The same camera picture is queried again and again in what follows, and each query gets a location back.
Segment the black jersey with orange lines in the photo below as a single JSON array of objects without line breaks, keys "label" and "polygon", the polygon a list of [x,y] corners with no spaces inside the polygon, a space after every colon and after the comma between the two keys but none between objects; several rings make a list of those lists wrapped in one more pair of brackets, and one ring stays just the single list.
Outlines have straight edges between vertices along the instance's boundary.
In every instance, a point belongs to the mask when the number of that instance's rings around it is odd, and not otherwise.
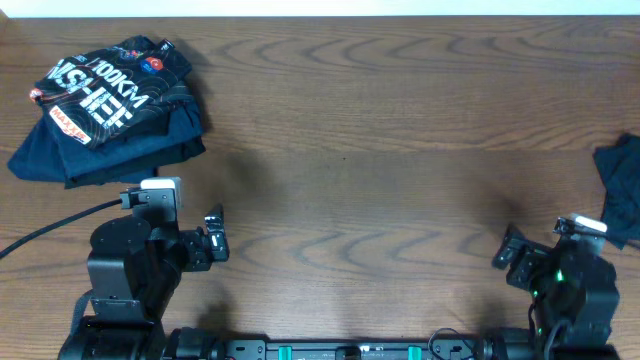
[{"label": "black jersey with orange lines", "polygon": [[30,98],[63,134],[96,148],[126,133],[166,129],[168,113],[193,100],[184,82],[191,70],[170,41],[137,35],[59,60]]}]

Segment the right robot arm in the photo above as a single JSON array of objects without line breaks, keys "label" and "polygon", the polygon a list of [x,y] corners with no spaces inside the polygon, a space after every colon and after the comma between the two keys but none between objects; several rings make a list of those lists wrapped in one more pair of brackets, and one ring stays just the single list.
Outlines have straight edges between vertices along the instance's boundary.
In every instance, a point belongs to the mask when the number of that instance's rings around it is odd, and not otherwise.
[{"label": "right robot arm", "polygon": [[479,359],[618,360],[608,342],[620,301],[617,273],[600,256],[606,225],[581,216],[558,218],[549,247],[506,228],[492,266],[506,283],[531,295],[526,328],[487,332],[475,346]]}]

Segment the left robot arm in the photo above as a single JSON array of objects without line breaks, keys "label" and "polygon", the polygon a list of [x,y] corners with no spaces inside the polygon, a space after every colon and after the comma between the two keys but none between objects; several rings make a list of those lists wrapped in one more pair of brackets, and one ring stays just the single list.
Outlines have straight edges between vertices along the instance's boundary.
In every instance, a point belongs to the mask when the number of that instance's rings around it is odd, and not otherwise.
[{"label": "left robot arm", "polygon": [[92,233],[92,288],[76,302],[59,358],[225,358],[224,343],[207,331],[183,327],[166,333],[162,324],[184,273],[206,272],[228,260],[223,206],[206,214],[203,227],[182,230],[176,190],[138,187],[120,199],[132,213]]}]

